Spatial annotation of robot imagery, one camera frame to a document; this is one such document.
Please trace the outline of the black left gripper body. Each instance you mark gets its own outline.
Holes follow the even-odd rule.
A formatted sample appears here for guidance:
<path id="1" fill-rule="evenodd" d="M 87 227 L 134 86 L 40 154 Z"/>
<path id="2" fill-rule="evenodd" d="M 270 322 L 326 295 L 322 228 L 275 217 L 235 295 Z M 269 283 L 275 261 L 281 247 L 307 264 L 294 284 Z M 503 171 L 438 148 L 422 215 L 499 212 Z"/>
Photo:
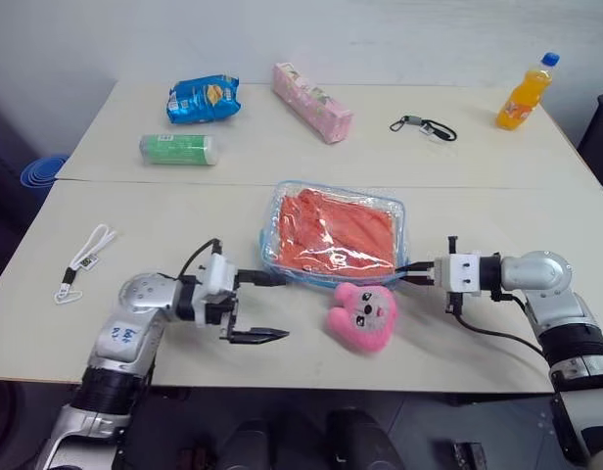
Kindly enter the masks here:
<path id="1" fill-rule="evenodd" d="M 240 287 L 239 275 L 232 277 L 232 287 L 221 290 L 217 294 L 208 294 L 205 299 L 205 323 L 217 326 L 219 338 L 226 341 L 241 341 L 242 331 L 236 329 L 239 300 L 237 291 Z"/>

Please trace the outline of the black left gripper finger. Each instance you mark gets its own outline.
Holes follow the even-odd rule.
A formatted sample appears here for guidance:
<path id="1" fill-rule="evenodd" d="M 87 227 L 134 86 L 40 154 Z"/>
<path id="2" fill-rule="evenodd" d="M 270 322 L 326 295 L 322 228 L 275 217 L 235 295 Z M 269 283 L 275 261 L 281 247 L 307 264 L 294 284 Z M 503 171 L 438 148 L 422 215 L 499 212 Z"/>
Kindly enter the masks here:
<path id="1" fill-rule="evenodd" d="M 263 270 L 239 269 L 237 271 L 238 284 L 253 284 L 258 287 L 277 287 L 287 284 L 285 276 Z"/>
<path id="2" fill-rule="evenodd" d="M 233 330 L 228 334 L 227 341 L 237 345 L 261 345 L 284 339 L 289 335 L 289 331 L 275 328 L 251 328 L 245 331 Z"/>

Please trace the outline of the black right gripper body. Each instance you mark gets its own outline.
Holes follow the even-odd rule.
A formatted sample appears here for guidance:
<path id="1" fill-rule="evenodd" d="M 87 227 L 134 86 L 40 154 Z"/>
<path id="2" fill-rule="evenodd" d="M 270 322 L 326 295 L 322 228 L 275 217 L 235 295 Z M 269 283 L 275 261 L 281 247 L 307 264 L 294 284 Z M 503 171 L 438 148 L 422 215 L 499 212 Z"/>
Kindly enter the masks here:
<path id="1" fill-rule="evenodd" d="M 445 312 L 462 313 L 462 264 L 457 254 L 457 236 L 447 237 L 448 254 L 435 258 L 434 268 L 428 274 L 434 279 L 434 285 L 445 292 Z"/>

